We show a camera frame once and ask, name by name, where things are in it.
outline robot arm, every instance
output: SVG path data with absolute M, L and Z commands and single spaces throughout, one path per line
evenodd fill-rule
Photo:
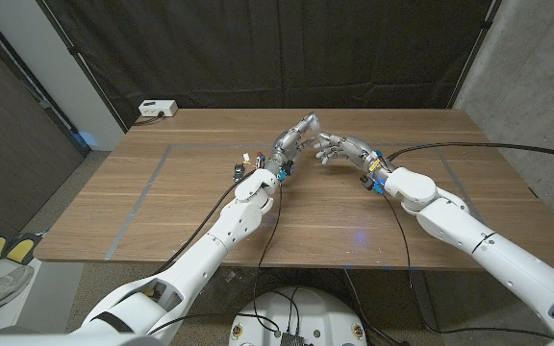
M 165 323 L 185 316 L 228 252 L 251 235 L 273 205 L 270 197 L 287 175 L 300 151 L 305 132 L 319 133 L 319 122 L 310 113 L 275 141 L 265 169 L 257 169 L 235 190 L 235 199 L 220 212 L 211 229 L 164 272 L 125 284 L 98 303 L 75 334 L 148 334 Z M 169 344 L 181 322 L 152 335 Z
M 554 268 L 497 234 L 474 217 L 464 201 L 424 175 L 385 161 L 378 151 L 355 137 L 320 134 L 316 157 L 347 158 L 366 172 L 367 189 L 401 197 L 401 207 L 415 215 L 433 237 L 472 256 L 532 309 L 554 333 Z

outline black backdrop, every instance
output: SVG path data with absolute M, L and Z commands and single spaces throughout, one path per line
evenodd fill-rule
M 181 108 L 445 108 L 485 1 L 47 0 L 127 126 Z

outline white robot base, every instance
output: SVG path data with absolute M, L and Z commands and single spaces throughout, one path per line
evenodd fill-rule
M 300 323 L 297 321 L 296 308 L 288 298 L 267 292 L 256 299 L 256 310 L 260 316 L 274 321 L 280 332 L 274 333 L 264 328 L 255 317 L 237 316 L 230 330 L 230 346 L 366 346 L 365 330 L 360 318 L 341 300 L 319 289 L 302 286 L 282 287 L 275 291 L 291 298 L 298 306 Z M 253 302 L 247 304 L 240 313 L 255 313 Z M 269 322 L 262 322 L 275 329 Z M 298 335 L 302 339 L 288 334 Z

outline white power strip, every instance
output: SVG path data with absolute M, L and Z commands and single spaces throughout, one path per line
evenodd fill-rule
M 164 116 L 174 116 L 178 109 L 174 100 L 144 100 L 138 106 L 142 116 L 158 116 L 160 111 L 164 112 Z

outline wooden table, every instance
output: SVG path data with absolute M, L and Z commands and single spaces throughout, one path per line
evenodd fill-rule
M 310 110 L 179 110 L 134 127 L 108 156 L 36 249 L 41 260 L 157 262 L 168 259 L 232 184 L 247 152 L 270 152 L 277 135 Z M 414 144 L 488 141 L 462 111 L 315 110 L 322 130 L 358 136 L 388 154 Z M 472 214 L 554 266 L 554 216 L 499 152 L 444 147 L 401 155 L 397 165 L 432 177 Z M 365 190 L 349 161 L 322 167 L 309 149 L 283 184 L 281 219 L 263 265 L 407 268 L 405 244 L 387 202 Z M 225 265 L 257 265 L 276 221 L 279 196 L 263 224 Z M 479 266 L 444 244 L 391 201 L 412 266 Z M 218 212 L 205 230 L 215 222 Z

